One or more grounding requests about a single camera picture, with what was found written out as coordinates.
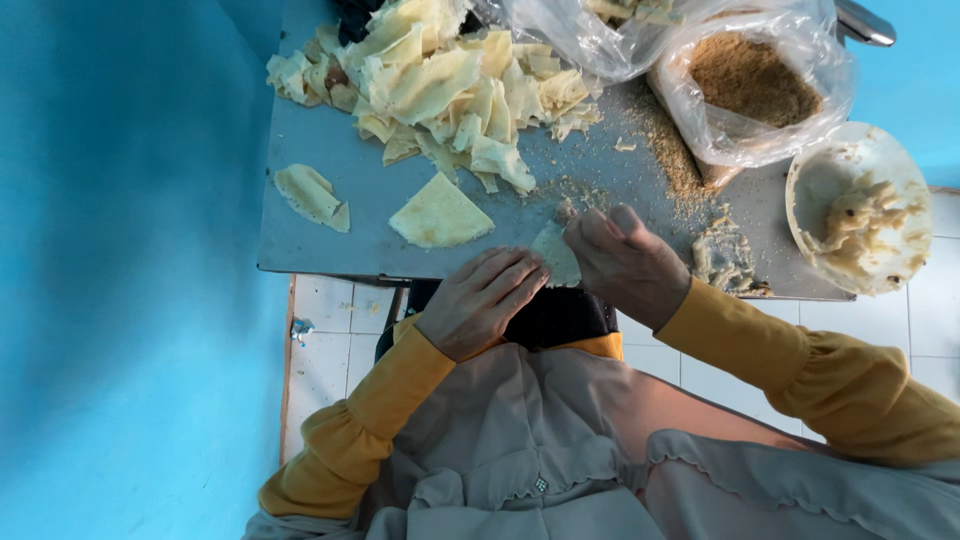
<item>pastry scrap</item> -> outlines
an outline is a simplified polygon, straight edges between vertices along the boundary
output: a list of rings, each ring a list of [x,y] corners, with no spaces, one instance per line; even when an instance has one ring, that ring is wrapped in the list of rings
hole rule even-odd
[[[633,152],[636,150],[636,143],[627,144],[626,142],[623,142],[623,137],[618,137],[616,139],[616,144],[613,145],[613,150],[616,150],[617,152]]]
[[[564,226],[552,219],[548,221],[530,249],[543,256],[543,265],[550,270],[547,287],[572,287],[580,283],[580,264],[564,242]]]
[[[773,296],[767,282],[754,278],[754,256],[747,237],[724,215],[696,235],[693,251],[694,278],[733,296]]]
[[[390,226],[421,248],[452,248],[493,230],[493,221],[437,173],[390,218]]]
[[[385,4],[372,14],[369,35],[345,47],[335,27],[320,25],[303,51],[270,59],[267,83],[306,107],[352,113],[360,136],[386,144],[384,166],[421,153],[454,183],[455,170],[466,168],[488,193],[498,175],[525,196],[537,183],[516,148],[517,130],[545,124],[563,141],[602,117],[596,104],[583,103],[580,74],[562,69],[549,46],[512,43],[496,28],[458,36],[468,7],[468,0]]]
[[[337,233],[349,232],[349,205],[333,196],[333,185],[312,167],[294,163],[274,175],[274,184],[301,216]]]
[[[807,231],[800,236],[806,248],[819,255],[824,264],[855,279],[868,280],[871,273],[865,266],[880,254],[900,252],[901,246],[885,242],[881,236],[887,231],[900,231],[907,218],[927,212],[922,204],[911,202],[898,205],[901,197],[890,181],[874,184],[873,173],[868,172],[853,181],[850,189],[830,205],[827,215],[827,238],[817,239]],[[919,257],[906,265],[903,275],[891,276],[894,284],[907,282],[925,263],[928,257],[929,237],[901,238],[900,241],[916,241],[925,244]]]

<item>metal handle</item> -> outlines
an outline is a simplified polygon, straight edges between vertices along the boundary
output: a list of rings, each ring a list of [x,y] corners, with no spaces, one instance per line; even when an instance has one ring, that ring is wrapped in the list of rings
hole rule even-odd
[[[836,0],[837,29],[846,37],[875,47],[890,47],[897,41],[892,24],[853,2]]]

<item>floor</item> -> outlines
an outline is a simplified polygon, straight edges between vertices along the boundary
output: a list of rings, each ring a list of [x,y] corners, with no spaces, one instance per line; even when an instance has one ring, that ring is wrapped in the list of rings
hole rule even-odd
[[[914,377],[960,403],[960,196],[935,193],[932,257],[897,293],[852,303],[754,300],[751,304],[812,330],[847,333],[904,350]],[[316,330],[291,353],[283,460],[303,447],[300,423],[344,399],[373,367],[393,289],[297,276],[294,316]],[[739,410],[781,430],[822,440],[800,420],[777,413],[752,386],[666,347],[649,330],[619,316],[624,359],[636,369]]]

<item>white bowl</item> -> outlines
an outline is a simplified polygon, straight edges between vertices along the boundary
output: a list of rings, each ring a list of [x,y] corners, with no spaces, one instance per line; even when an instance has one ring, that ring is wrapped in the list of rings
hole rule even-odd
[[[892,209],[910,206],[899,229],[878,229],[885,249],[874,249],[853,264],[817,253],[803,232],[826,240],[830,206],[853,182],[890,181],[900,198]],[[924,175],[890,134],[863,122],[846,122],[827,140],[793,159],[786,183],[786,215],[794,241],[806,260],[838,287],[875,296],[903,287],[929,257],[933,236],[930,192]]]

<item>blue wall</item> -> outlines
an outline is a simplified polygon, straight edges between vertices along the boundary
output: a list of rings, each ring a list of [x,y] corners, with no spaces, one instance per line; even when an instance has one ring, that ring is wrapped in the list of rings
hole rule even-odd
[[[859,0],[893,23],[889,49],[850,43],[862,81],[852,120],[897,138],[931,185],[960,187],[960,3]]]
[[[4,4],[3,537],[235,540],[255,512],[286,310],[255,267],[278,5]]]

